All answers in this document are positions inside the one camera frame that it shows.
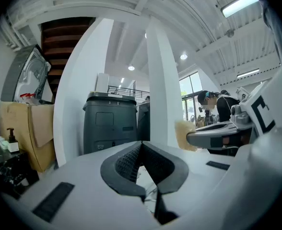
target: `black rectangular strip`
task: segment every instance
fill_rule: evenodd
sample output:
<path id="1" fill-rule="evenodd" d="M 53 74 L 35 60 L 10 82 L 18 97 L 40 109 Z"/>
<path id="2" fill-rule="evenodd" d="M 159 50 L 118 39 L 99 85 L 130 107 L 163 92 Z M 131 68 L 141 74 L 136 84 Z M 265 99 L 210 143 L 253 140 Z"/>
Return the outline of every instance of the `black rectangular strip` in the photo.
<path id="1" fill-rule="evenodd" d="M 214 162 L 214 161 L 209 161 L 206 165 L 209 165 L 211 167 L 218 168 L 218 169 L 221 169 L 221 170 L 225 170 L 225 171 L 227 171 L 229 166 L 230 166 L 229 164 L 218 163 L 218 162 Z"/>
<path id="2" fill-rule="evenodd" d="M 33 213 L 41 219 L 51 222 L 73 188 L 74 185 L 70 183 L 59 183 L 59 185 L 33 210 Z"/>

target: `large black container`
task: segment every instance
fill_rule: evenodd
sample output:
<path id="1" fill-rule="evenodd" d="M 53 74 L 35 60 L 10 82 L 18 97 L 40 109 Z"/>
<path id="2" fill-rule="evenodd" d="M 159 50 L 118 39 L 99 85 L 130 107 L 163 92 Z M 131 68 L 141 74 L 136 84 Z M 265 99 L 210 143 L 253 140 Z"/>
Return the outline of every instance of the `large black container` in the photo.
<path id="1" fill-rule="evenodd" d="M 93 92 L 83 110 L 84 154 L 137 140 L 134 97 Z"/>

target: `beige sponge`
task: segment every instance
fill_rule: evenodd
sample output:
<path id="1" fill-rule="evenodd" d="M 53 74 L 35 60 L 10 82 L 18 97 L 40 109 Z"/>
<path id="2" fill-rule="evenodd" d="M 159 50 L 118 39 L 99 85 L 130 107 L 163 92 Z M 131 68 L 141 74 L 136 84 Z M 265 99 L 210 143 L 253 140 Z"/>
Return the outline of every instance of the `beige sponge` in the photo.
<path id="1" fill-rule="evenodd" d="M 196 151 L 197 148 L 187 142 L 187 134 L 195 132 L 194 123 L 190 121 L 177 121 L 175 122 L 175 132 L 178 146 L 181 149 L 188 151 Z"/>

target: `black shirt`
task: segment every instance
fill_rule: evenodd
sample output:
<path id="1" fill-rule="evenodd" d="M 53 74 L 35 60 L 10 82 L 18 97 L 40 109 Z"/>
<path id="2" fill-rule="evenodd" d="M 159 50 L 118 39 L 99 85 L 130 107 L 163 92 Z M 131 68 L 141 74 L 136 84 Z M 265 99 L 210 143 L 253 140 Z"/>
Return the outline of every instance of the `black shirt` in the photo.
<path id="1" fill-rule="evenodd" d="M 238 105 L 239 101 L 230 97 L 221 97 L 217 101 L 217 110 L 219 113 L 220 122 L 228 121 L 231 118 L 231 110 L 229 109 L 227 104 L 230 108 L 232 108 L 232 105 Z"/>

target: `fluorescent light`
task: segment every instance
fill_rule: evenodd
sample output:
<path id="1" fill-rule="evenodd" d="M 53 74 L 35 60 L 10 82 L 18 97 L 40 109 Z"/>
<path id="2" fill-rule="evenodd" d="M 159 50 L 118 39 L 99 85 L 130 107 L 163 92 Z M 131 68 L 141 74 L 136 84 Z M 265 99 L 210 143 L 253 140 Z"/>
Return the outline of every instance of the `fluorescent light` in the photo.
<path id="1" fill-rule="evenodd" d="M 180 58 L 181 58 L 181 59 L 187 59 L 188 56 L 187 56 L 186 54 L 182 54 L 182 55 L 180 56 Z"/>
<path id="2" fill-rule="evenodd" d="M 244 9 L 245 7 L 259 0 L 235 0 L 221 9 L 223 15 L 227 18 L 232 14 Z"/>
<path id="3" fill-rule="evenodd" d="M 243 73 L 243 74 L 238 75 L 237 78 L 239 79 L 239 78 L 241 78 L 241 77 L 244 77 L 244 76 L 246 76 L 246 75 L 251 75 L 251 74 L 253 74 L 253 73 L 255 73 L 255 72 L 258 72 L 258 71 L 259 71 L 259 69 L 252 70 L 252 71 L 248 71 L 248 72 L 246 72 L 246 73 Z"/>

